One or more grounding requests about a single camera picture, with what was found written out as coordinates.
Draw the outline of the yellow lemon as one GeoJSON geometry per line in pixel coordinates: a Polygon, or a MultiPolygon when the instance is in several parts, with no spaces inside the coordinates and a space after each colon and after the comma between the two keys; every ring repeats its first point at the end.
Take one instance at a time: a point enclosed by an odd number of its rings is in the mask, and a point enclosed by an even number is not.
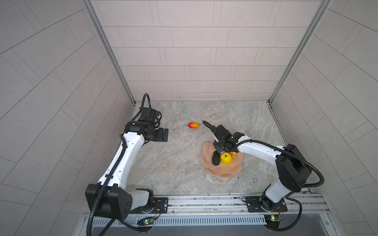
{"type": "Polygon", "coordinates": [[[233,157],[230,153],[223,153],[220,155],[220,162],[223,164],[223,165],[229,165],[232,163],[232,160],[233,160],[233,157]]]}

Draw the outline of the dark avocado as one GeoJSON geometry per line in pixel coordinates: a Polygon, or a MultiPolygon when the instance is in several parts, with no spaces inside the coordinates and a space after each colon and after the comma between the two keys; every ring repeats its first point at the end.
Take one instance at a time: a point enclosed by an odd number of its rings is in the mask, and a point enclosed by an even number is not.
{"type": "Polygon", "coordinates": [[[218,166],[220,164],[220,162],[221,162],[221,155],[217,151],[213,152],[212,164],[214,166],[218,166]]]}

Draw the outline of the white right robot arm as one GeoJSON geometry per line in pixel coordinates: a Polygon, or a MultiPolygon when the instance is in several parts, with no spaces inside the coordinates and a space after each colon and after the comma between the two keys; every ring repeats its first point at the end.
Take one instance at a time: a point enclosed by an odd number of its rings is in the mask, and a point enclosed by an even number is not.
{"type": "Polygon", "coordinates": [[[223,125],[212,125],[210,129],[215,138],[214,147],[217,152],[250,154],[277,168],[278,179],[265,189],[259,200],[264,211],[273,211],[285,196],[300,192],[312,173],[312,169],[303,162],[303,155],[294,145],[273,146],[253,140],[240,132],[231,134],[223,125]]]}

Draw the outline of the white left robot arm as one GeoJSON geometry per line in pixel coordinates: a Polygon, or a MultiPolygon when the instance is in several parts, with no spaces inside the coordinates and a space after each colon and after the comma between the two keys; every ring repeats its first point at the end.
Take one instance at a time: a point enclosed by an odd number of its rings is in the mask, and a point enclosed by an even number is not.
{"type": "Polygon", "coordinates": [[[148,142],[167,142],[168,129],[160,127],[161,112],[142,107],[138,120],[129,121],[121,144],[97,184],[88,185],[85,196],[91,214],[116,220],[124,220],[132,211],[150,212],[154,208],[154,194],[150,189],[126,192],[126,183],[132,164],[142,146],[148,142]]]}

